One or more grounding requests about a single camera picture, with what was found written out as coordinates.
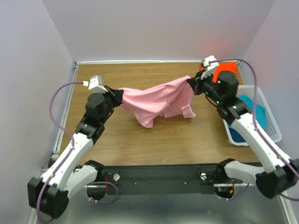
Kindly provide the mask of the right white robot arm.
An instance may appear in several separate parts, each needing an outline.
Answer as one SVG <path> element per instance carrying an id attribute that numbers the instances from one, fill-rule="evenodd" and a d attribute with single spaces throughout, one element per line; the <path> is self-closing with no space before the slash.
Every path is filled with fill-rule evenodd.
<path id="1" fill-rule="evenodd" d="M 215 178 L 221 183 L 238 179 L 255 185 L 266 198 L 274 198 L 297 183 L 299 161 L 285 154 L 259 126 L 251 109 L 237 97 L 239 81 L 233 72 L 223 71 L 217 82 L 212 77 L 201 78 L 202 72 L 187 83 L 195 95 L 205 94 L 213 101 L 219 116 L 231 125 L 247 142 L 261 162 L 250 166 L 226 159 L 216 166 Z"/>

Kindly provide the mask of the pink t shirt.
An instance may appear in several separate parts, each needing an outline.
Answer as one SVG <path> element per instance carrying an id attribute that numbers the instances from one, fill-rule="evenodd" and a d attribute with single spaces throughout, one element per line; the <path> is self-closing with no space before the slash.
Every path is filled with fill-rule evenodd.
<path id="1" fill-rule="evenodd" d="M 191 108 L 193 90 L 187 82 L 189 78 L 184 76 L 145 90 L 121 88 L 124 91 L 121 108 L 132 111 L 145 128 L 152 128 L 157 116 L 195 118 Z"/>

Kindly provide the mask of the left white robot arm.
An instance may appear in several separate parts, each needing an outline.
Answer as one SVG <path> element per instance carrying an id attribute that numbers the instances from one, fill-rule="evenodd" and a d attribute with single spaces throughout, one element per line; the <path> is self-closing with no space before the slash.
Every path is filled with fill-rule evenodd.
<path id="1" fill-rule="evenodd" d="M 105 122 L 120 106 L 123 90 L 103 86 L 99 92 L 87 98 L 85 113 L 78 123 L 71 141 L 48 170 L 39 178 L 28 182 L 28 202 L 35 208 L 40 222 L 48 224 L 42 214 L 58 219 L 66 210 L 69 200 L 88 184 L 102 185 L 105 189 L 115 184 L 108 181 L 104 165 L 89 160 L 79 171 L 76 166 L 105 130 Z"/>

